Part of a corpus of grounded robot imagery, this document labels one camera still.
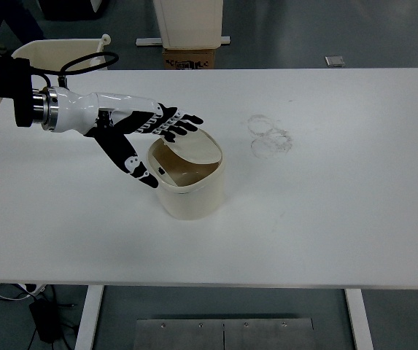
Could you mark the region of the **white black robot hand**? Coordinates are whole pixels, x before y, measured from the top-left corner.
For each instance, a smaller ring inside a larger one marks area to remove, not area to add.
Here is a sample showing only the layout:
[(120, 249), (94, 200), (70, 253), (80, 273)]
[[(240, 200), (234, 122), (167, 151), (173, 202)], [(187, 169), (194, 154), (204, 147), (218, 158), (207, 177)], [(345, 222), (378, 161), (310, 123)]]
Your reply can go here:
[[(149, 112), (152, 116), (150, 121), (135, 132), (157, 135), (174, 143), (175, 135), (184, 136), (197, 131), (197, 125), (204, 122), (175, 106), (164, 106), (152, 99), (136, 96), (114, 93), (82, 96), (63, 87), (44, 87), (34, 89), (33, 97), (33, 122), (55, 133), (74, 130), (85, 135), (96, 126), (100, 112), (110, 113), (113, 123), (130, 117), (134, 112)], [(113, 127), (97, 128), (93, 138), (121, 171), (151, 188), (158, 187), (158, 180), (148, 171), (124, 134)]]

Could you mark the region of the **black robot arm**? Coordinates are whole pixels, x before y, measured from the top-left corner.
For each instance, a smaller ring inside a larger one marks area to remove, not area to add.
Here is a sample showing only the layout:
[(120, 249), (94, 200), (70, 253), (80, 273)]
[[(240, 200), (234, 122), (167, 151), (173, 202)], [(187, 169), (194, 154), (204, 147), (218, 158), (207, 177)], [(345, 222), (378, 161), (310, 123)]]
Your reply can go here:
[(173, 143), (177, 136), (197, 131), (203, 121), (148, 98), (111, 93), (81, 96), (68, 89), (68, 76), (105, 68), (119, 59), (114, 52), (106, 55), (109, 61), (75, 69), (78, 63), (97, 57), (96, 53), (84, 55), (57, 71), (34, 67), (26, 58), (0, 56), (0, 98), (12, 100), (17, 126), (27, 128), (39, 123), (46, 131), (74, 130), (93, 138), (121, 171), (156, 188), (158, 180), (126, 136), (153, 134)]

